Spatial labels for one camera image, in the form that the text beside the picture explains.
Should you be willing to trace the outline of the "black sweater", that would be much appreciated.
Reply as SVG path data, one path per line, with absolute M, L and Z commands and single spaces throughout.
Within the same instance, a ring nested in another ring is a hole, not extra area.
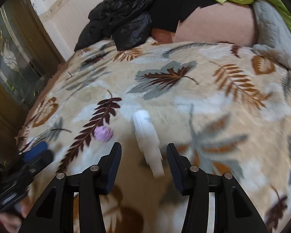
M 185 21 L 198 7 L 216 3 L 215 0 L 153 0 L 149 9 L 152 27 L 175 33 L 178 23 Z

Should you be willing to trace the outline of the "grey quilted pillow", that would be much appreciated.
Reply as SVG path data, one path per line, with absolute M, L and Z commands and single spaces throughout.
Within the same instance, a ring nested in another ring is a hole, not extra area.
M 266 0 L 256 0 L 253 9 L 259 31 L 253 50 L 291 70 L 291 32 L 282 16 Z

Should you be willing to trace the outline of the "white plastic tube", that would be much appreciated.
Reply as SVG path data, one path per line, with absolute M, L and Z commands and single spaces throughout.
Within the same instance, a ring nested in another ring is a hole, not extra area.
M 143 153 L 154 178 L 165 175 L 160 151 L 160 140 L 152 119 L 146 110 L 138 110 L 132 115 L 132 124 L 139 150 Z

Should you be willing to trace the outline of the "black puffer jacket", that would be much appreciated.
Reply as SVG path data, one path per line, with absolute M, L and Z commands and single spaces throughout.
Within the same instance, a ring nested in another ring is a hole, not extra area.
M 122 24 L 133 19 L 153 0 L 103 0 L 88 15 L 89 23 L 82 30 L 74 50 L 86 48 L 103 38 L 111 37 Z

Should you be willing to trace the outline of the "wooden glass cabinet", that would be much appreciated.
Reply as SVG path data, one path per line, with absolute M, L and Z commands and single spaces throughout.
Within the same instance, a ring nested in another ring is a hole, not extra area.
M 0 0 L 0 163 L 17 153 L 26 116 L 63 57 L 30 0 Z

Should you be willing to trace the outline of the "leaf-patterned plush blanket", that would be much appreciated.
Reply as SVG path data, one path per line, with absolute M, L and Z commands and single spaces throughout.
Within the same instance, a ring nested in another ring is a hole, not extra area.
M 165 175 L 154 178 L 132 115 L 146 110 L 160 140 Z M 106 126 L 101 142 L 94 130 Z M 54 175 L 82 172 L 115 142 L 122 159 L 101 198 L 107 232 L 180 232 L 188 198 L 176 190 L 165 150 L 173 143 L 209 174 L 231 173 L 269 232 L 291 220 L 291 71 L 228 43 L 159 44 L 118 51 L 100 41 L 76 52 L 26 120 L 24 144 L 44 139 L 54 161 L 29 188 L 37 200 Z

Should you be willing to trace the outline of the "brown sofa bed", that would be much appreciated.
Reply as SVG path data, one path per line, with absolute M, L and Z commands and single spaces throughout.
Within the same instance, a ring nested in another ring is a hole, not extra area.
M 228 42 L 251 47 L 257 43 L 258 34 L 252 7 L 230 2 L 198 7 L 178 23 L 175 33 L 158 28 L 152 30 L 152 38 L 163 44 Z

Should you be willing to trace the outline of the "purple crumpled ball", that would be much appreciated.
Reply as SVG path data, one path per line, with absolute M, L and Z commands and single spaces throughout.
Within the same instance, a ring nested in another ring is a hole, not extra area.
M 99 126 L 94 130 L 94 138 L 101 142 L 109 141 L 113 136 L 113 130 L 106 126 Z

